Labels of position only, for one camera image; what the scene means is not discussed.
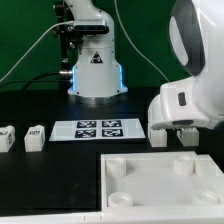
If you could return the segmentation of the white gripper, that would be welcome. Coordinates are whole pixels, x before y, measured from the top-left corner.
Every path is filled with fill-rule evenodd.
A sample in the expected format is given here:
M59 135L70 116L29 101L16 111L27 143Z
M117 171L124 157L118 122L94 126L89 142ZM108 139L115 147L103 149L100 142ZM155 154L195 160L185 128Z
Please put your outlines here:
M176 81L164 84L160 94L148 109L148 124L151 129L177 129L194 127L200 113L193 103L192 81Z

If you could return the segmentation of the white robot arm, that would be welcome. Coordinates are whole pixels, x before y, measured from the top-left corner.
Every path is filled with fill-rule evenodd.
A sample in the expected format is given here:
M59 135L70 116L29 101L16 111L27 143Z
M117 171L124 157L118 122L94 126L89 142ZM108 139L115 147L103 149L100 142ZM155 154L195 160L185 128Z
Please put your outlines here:
M114 55L114 22L92 0L65 0L81 36L71 95L109 98L127 88ZM190 74L161 86L151 102L151 129L206 127L224 121L224 0L176 0L169 21L173 52Z

